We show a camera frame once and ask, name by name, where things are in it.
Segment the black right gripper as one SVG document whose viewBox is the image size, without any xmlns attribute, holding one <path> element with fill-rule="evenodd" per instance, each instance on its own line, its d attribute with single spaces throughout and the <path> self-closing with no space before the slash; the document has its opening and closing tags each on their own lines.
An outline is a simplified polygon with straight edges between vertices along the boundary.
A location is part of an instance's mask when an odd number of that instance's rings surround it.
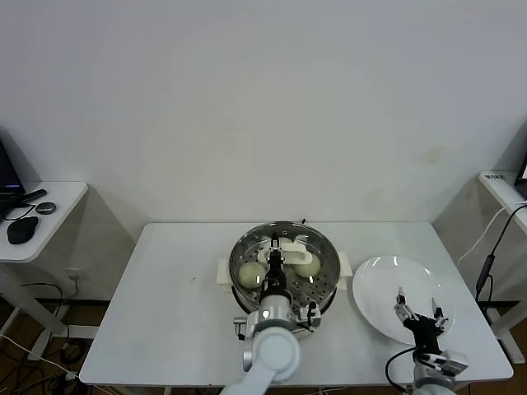
<svg viewBox="0 0 527 395">
<path fill-rule="evenodd" d="M 421 314 L 415 317 L 415 313 L 406 303 L 403 288 L 399 287 L 394 311 L 403 326 L 413 334 L 415 341 L 413 354 L 416 356 L 442 353 L 437 338 L 443 333 L 439 327 L 444 327 L 448 318 L 444 316 L 442 307 L 437 304 L 434 297 L 431 298 L 431 306 L 434 319 Z"/>
</svg>

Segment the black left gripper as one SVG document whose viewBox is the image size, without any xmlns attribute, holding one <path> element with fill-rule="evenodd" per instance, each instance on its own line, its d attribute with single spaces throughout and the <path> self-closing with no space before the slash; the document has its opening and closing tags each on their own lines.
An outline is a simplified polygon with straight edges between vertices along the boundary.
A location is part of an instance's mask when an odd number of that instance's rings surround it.
<svg viewBox="0 0 527 395">
<path fill-rule="evenodd" d="M 268 296 L 278 295 L 289 299 L 290 292 L 287 290 L 287 279 L 283 271 L 284 258 L 282 256 L 280 239 L 276 231 L 271 236 L 267 262 L 269 269 L 262 282 L 259 298 L 264 299 Z"/>
</svg>

